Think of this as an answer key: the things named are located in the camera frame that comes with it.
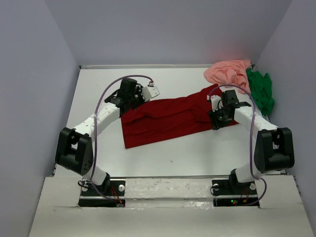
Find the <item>dark red t shirt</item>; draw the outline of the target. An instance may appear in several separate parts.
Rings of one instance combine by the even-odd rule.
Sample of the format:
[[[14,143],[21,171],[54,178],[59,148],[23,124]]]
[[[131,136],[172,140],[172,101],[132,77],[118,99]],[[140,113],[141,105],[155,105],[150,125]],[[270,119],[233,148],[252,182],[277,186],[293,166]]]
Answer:
[[[217,84],[187,97],[159,99],[130,110],[121,117],[125,148],[178,138],[212,129],[206,98]]]

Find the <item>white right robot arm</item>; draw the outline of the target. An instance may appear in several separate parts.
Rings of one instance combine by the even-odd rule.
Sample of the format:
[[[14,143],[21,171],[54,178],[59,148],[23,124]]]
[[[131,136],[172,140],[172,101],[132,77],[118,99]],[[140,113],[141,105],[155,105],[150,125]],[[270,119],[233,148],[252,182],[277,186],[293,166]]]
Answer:
[[[207,100],[212,104],[208,115],[214,130],[235,121],[250,133],[249,162],[231,171],[227,181],[231,193],[240,193],[245,184],[258,180],[266,173],[294,166],[293,138],[289,128],[278,127],[264,119],[253,105],[239,101],[235,90],[207,96]]]

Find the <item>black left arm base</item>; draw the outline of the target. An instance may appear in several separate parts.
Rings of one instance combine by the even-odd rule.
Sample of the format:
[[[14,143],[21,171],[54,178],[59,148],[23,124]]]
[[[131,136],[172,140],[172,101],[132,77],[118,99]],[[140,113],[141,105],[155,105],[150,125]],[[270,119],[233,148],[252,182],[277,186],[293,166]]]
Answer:
[[[80,207],[125,207],[125,179],[111,179],[109,187],[105,190],[96,186],[97,190],[86,179],[78,181],[80,195],[78,205]]]

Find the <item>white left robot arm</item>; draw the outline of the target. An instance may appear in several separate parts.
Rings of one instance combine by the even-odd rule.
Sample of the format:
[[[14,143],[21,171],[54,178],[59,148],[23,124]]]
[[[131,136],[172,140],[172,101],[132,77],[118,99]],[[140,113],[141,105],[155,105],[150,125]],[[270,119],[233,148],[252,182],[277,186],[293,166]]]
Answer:
[[[98,195],[104,195],[110,187],[110,175],[97,167],[97,138],[112,122],[131,109],[150,100],[144,96],[145,88],[136,80],[138,75],[127,75],[114,82],[120,87],[109,97],[100,97],[94,113],[74,128],[60,131],[55,162],[90,181]]]

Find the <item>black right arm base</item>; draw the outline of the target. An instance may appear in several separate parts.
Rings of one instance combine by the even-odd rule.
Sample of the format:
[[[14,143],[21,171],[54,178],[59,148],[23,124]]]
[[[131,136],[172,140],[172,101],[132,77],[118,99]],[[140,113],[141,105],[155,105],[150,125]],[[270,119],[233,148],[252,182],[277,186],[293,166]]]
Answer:
[[[228,179],[212,180],[210,193],[214,207],[259,206],[254,182],[232,186]]]

